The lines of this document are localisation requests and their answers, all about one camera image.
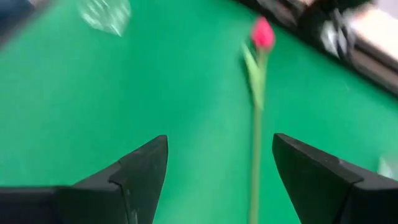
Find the clear plastic wrap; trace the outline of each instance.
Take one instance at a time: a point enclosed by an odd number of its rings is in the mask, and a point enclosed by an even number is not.
[[[80,0],[79,12],[92,28],[119,36],[131,17],[129,0]]]

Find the pink flower bud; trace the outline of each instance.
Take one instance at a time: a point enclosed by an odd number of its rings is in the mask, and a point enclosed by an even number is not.
[[[266,18],[257,19],[252,32],[252,40],[257,49],[272,50],[275,34]]]

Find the red tulip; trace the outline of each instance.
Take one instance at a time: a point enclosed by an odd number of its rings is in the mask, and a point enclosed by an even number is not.
[[[257,49],[272,50],[275,34],[266,18],[257,19],[252,32],[252,40]]]

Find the green surface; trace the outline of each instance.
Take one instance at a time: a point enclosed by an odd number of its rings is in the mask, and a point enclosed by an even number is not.
[[[155,223],[246,223],[251,99],[228,0],[132,0],[122,38],[59,0],[0,52],[0,184],[72,184],[159,134],[169,166]],[[397,146],[396,99],[275,27],[261,223],[298,223],[271,154],[283,132],[376,170]]]

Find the green cloth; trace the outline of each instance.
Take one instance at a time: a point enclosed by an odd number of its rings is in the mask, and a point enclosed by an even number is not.
[[[242,224],[252,101],[241,50],[257,14],[229,0],[132,0],[123,37],[72,0],[0,51],[0,184],[73,184],[159,134],[169,166],[154,223]],[[282,132],[376,170],[397,146],[398,101],[274,27],[259,223],[299,223],[277,173]]]

